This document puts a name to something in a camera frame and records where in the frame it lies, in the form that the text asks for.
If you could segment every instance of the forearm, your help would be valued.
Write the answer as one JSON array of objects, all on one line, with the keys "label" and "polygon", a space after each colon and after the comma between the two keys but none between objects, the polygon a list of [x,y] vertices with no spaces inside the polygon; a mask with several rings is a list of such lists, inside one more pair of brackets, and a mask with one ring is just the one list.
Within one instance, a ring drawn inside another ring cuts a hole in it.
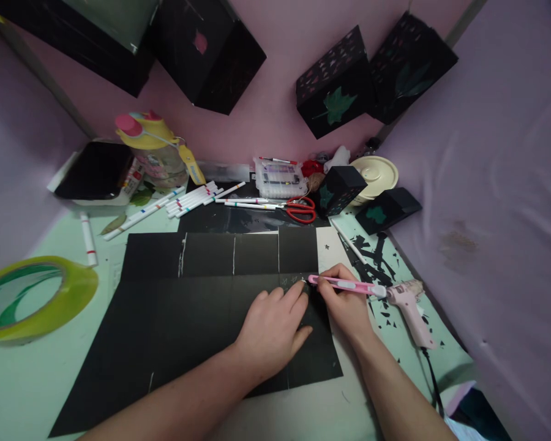
[{"label": "forearm", "polygon": [[82,440],[202,439],[258,381],[228,347],[104,421]]},{"label": "forearm", "polygon": [[386,439],[457,440],[373,332],[351,343]]}]

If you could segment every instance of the scissors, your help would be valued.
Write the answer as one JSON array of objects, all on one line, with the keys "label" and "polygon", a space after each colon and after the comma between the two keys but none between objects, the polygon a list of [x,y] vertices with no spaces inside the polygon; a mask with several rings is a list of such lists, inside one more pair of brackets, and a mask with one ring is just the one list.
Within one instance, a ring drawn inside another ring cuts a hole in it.
[{"label": "scissors", "polygon": [[[302,224],[311,224],[317,218],[317,212],[314,210],[314,202],[312,201],[312,199],[304,196],[302,196],[300,199],[288,199],[286,203],[278,204],[277,207],[286,209],[286,213],[288,213],[288,216]],[[301,219],[300,217],[294,216],[294,214],[310,215],[310,219]]]}]

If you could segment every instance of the mint green desk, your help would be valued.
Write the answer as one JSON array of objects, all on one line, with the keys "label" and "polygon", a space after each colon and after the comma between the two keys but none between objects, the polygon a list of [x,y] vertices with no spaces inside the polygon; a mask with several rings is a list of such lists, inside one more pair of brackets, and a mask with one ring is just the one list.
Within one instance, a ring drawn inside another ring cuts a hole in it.
[{"label": "mint green desk", "polygon": [[[86,263],[86,251],[77,211],[60,219],[34,255],[58,255]],[[137,211],[131,206],[129,214]],[[92,229],[97,235],[119,213],[114,208],[89,209]],[[130,233],[175,232],[178,220],[169,220],[165,210],[155,213],[129,230]],[[342,214],[340,226],[347,235],[362,235],[373,251],[375,236],[368,237],[354,216]],[[108,307],[122,268],[127,233],[105,242],[95,236],[99,265],[99,287],[83,312],[62,328],[25,345],[0,343],[0,441],[45,440],[65,402]],[[390,240],[384,258],[396,272],[396,282],[412,274]],[[433,336],[444,345],[431,351],[439,383],[448,382],[454,372],[471,364],[470,357],[451,336],[428,298],[420,305],[428,316]],[[431,400],[432,383],[426,360],[416,350],[399,310],[372,304],[372,326],[381,335],[395,358],[424,396]],[[390,313],[386,318],[381,313]],[[375,413],[367,399],[353,364],[353,354],[332,323],[335,346],[344,376],[288,391],[243,401],[229,416],[213,439],[262,440],[363,440],[377,439]],[[79,434],[57,438],[73,440]]]}]

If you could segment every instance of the black box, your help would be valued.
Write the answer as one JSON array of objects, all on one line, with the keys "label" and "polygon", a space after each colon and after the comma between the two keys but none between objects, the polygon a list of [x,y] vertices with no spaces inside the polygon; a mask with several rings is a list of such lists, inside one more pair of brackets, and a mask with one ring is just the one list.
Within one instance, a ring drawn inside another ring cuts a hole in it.
[{"label": "black box", "polygon": [[367,187],[365,179],[352,165],[332,167],[312,195],[320,216],[339,214],[355,197]]},{"label": "black box", "polygon": [[[144,2],[144,28],[154,11]],[[134,97],[149,78],[155,59],[141,41],[129,50],[63,0],[0,0],[0,15]]]},{"label": "black box", "polygon": [[370,116],[391,124],[457,62],[437,32],[405,12],[370,61]]},{"label": "black box", "polygon": [[355,218],[369,235],[386,230],[422,210],[422,205],[405,188],[382,191]]},{"label": "black box", "polygon": [[191,103],[225,115],[267,58],[225,0],[164,0],[147,44]]},{"label": "black box", "polygon": [[296,108],[316,139],[365,113],[372,99],[359,26],[296,81]]}]

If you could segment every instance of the tape roll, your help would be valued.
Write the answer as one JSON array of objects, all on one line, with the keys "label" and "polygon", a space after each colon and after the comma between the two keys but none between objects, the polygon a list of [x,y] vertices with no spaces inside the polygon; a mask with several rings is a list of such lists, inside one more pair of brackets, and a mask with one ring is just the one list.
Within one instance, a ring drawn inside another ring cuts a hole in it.
[{"label": "tape roll", "polygon": [[0,340],[47,334],[92,300],[98,275],[57,256],[34,257],[0,271]]}]

